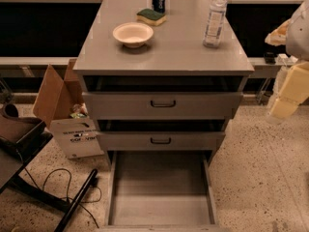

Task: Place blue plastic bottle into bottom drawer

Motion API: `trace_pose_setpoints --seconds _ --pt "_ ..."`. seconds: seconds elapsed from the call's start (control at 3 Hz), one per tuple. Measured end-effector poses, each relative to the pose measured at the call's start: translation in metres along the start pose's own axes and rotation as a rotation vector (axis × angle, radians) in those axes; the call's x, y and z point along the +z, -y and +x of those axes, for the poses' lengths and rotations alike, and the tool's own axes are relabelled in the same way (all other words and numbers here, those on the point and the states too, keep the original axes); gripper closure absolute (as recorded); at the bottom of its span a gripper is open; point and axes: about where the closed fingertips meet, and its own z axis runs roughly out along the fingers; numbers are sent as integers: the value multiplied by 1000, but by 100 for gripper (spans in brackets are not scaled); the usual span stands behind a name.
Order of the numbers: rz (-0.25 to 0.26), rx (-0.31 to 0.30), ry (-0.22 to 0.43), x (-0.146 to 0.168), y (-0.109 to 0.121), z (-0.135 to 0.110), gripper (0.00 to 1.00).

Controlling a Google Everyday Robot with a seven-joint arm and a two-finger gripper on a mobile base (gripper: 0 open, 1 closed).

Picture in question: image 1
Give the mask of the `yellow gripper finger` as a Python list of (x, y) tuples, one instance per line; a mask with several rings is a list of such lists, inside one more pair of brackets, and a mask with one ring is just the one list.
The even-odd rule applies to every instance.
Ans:
[(267, 105), (269, 120), (285, 120), (309, 98), (309, 63), (282, 66)]
[(283, 22), (278, 28), (268, 33), (265, 42), (270, 45), (278, 46), (286, 44), (287, 29), (290, 24), (289, 20)]

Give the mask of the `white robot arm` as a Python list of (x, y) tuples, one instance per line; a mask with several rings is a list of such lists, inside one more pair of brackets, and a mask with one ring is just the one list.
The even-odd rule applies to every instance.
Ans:
[(298, 62), (282, 66), (267, 105), (267, 119), (280, 124), (290, 117), (309, 98), (309, 0), (265, 38), (270, 45), (284, 45), (286, 52)]

